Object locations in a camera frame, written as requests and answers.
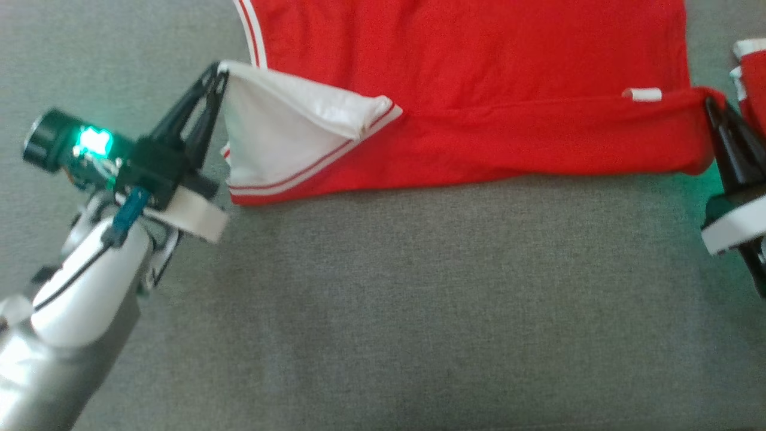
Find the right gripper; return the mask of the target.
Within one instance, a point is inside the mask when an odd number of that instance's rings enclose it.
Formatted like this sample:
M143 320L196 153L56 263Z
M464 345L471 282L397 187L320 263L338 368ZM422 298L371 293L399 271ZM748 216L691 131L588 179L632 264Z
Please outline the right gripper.
M706 204L701 240L711 256L738 251L765 298L764 137L734 107L705 100L723 194Z

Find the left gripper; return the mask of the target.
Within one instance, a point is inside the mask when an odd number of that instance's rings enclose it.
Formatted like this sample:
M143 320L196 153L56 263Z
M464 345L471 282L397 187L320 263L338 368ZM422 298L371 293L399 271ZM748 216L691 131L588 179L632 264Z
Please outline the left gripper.
M144 215L213 244L221 239L228 215L214 203L219 183L197 169L205 163L227 88L228 73L220 72L219 66L212 63L203 71L151 131L151 138L138 139L115 181L117 195L127 198L137 188L148 194ZM203 107L184 139L184 150L159 140L180 141L200 102Z

